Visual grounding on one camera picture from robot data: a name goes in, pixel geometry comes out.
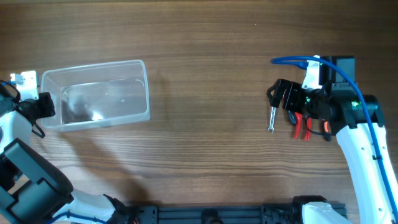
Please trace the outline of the red black screwdriver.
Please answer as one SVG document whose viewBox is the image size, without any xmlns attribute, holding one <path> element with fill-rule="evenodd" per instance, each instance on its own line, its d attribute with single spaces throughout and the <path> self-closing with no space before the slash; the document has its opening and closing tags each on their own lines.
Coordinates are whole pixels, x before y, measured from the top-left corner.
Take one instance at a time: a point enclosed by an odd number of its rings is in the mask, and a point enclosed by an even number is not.
<svg viewBox="0 0 398 224">
<path fill-rule="evenodd" d="M 296 119 L 295 113 L 293 111 L 289 111 L 289 110 L 287 111 L 287 113 L 288 113 L 288 120 L 289 120 L 290 124 L 292 126 L 296 126 L 297 119 Z"/>
</svg>

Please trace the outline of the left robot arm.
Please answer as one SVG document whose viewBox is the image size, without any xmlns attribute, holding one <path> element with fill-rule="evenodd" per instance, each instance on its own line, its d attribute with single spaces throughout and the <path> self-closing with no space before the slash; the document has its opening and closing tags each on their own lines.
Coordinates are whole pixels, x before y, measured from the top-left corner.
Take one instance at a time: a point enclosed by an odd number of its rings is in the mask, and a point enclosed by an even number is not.
<svg viewBox="0 0 398 224">
<path fill-rule="evenodd" d="M 127 223 L 119 200 L 75 190 L 29 146 L 36 121 L 54 115 L 49 93 L 22 100 L 1 88 L 1 215 L 11 223 Z"/>
</svg>

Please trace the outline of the small silver wrench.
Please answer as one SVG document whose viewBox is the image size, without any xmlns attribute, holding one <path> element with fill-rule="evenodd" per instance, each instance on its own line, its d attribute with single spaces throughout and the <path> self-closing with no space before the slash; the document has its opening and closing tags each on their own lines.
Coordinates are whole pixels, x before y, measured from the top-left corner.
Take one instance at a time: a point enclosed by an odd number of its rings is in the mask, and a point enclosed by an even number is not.
<svg viewBox="0 0 398 224">
<path fill-rule="evenodd" d="M 268 127 L 268 131 L 270 133 L 274 132 L 274 121 L 275 121 L 276 109 L 277 109 L 276 107 L 271 106 L 271 115 L 270 115 L 269 127 Z"/>
</svg>

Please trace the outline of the clear plastic container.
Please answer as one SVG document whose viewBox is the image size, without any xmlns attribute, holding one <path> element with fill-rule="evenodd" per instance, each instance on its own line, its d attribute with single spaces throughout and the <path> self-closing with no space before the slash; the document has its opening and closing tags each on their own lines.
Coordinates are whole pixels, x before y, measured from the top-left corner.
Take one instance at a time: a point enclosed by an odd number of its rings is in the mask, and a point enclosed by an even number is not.
<svg viewBox="0 0 398 224">
<path fill-rule="evenodd" d="M 149 83 L 142 60 L 96 63 L 48 70 L 41 90 L 55 115 L 42 126 L 60 132 L 150 120 Z"/>
</svg>

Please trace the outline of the red handled snips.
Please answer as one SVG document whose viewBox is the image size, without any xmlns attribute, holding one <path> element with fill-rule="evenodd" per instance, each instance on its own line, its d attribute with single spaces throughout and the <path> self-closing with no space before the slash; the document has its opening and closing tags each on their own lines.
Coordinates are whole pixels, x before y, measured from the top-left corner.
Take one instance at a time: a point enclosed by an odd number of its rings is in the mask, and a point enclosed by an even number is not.
<svg viewBox="0 0 398 224">
<path fill-rule="evenodd" d="M 310 129 L 312 128 L 312 119 L 297 112 L 294 113 L 294 116 L 296 119 L 294 139 L 298 139 L 300 137 L 302 126 L 305 125 L 306 131 L 303 139 L 305 141 L 309 141 L 311 137 Z"/>
</svg>

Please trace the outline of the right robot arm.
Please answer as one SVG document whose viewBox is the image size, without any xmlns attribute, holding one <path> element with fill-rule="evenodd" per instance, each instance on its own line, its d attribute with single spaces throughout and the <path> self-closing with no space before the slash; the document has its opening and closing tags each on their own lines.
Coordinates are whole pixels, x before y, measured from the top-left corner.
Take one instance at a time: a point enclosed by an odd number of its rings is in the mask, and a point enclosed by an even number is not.
<svg viewBox="0 0 398 224">
<path fill-rule="evenodd" d="M 303 83 L 278 79 L 268 90 L 269 131 L 283 107 L 296 122 L 323 122 L 324 138 L 335 136 L 349 167 L 362 223 L 397 223 L 397 179 L 389 157 L 386 121 L 373 95 L 355 81 L 353 56 L 288 56 L 273 64 L 305 71 Z"/>
</svg>

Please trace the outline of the orange black needle-nose pliers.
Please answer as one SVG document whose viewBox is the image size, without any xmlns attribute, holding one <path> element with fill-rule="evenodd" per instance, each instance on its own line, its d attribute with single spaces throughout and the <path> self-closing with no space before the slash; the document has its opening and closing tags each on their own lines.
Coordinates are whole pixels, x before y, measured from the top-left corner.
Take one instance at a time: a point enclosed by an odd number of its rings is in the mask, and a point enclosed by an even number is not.
<svg viewBox="0 0 398 224">
<path fill-rule="evenodd" d="M 324 140 L 330 142 L 330 141 L 331 141 L 331 132 L 330 132 L 330 130 L 329 130 L 328 121 L 326 121 L 326 120 L 323 119 L 323 120 L 321 121 L 321 128 L 322 128 L 321 134 L 322 134 Z"/>
</svg>

